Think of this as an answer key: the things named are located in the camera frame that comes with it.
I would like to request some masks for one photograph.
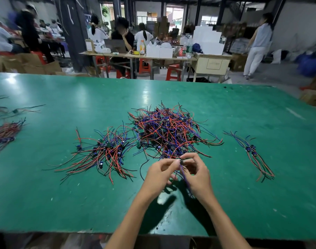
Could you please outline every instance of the right hand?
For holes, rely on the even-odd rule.
[[[188,181],[191,192],[202,205],[207,204],[214,198],[209,169],[197,153],[185,153],[180,159],[183,160],[180,171]]]

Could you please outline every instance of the white t-shirt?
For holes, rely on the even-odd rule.
[[[91,28],[88,29],[88,37],[91,39],[94,43],[104,43],[104,39],[108,39],[108,35],[102,28],[96,28],[94,35],[91,33]]]
[[[4,28],[0,27],[0,51],[9,51],[12,50],[12,45],[8,43],[8,38],[11,37],[11,34],[9,34]]]
[[[147,31],[145,31],[145,32],[146,32],[147,40],[145,40],[145,38],[144,38],[143,31],[140,31],[140,32],[136,33],[136,35],[135,35],[135,40],[137,40],[137,50],[138,51],[139,51],[139,45],[140,45],[142,40],[144,41],[144,44],[147,45],[151,41],[151,39],[153,38],[153,35],[151,35],[150,32],[147,32]]]

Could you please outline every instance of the black t-shirt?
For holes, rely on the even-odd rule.
[[[112,33],[111,38],[112,38],[112,39],[121,39],[121,40],[123,40],[122,35],[120,35],[117,30],[115,30],[115,31]],[[127,40],[128,44],[130,44],[131,48],[133,48],[133,47],[134,47],[135,37],[134,37],[134,35],[133,35],[130,31],[129,31],[128,34],[126,35],[126,40]]]

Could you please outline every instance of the green table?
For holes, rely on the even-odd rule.
[[[8,108],[46,104],[41,113],[26,114],[28,125],[0,154],[0,231],[112,233],[143,183],[139,172],[133,181],[113,173],[112,185],[92,168],[60,185],[64,173],[43,169],[69,159],[76,127],[82,137],[98,138],[94,129],[127,123],[131,108],[162,100],[208,119],[207,129],[224,139],[199,149],[213,156],[203,160],[214,192],[243,236],[316,239],[316,108],[274,87],[0,73],[0,95],[9,96],[0,100]],[[259,171],[223,130],[256,137],[252,144],[276,179],[256,182]],[[136,151],[125,158],[129,169],[145,161],[143,154],[132,156]],[[183,183],[152,203],[140,232],[214,235]]]

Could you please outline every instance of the laptop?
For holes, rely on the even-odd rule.
[[[104,39],[105,47],[110,48],[111,52],[127,53],[126,45],[122,39]]]

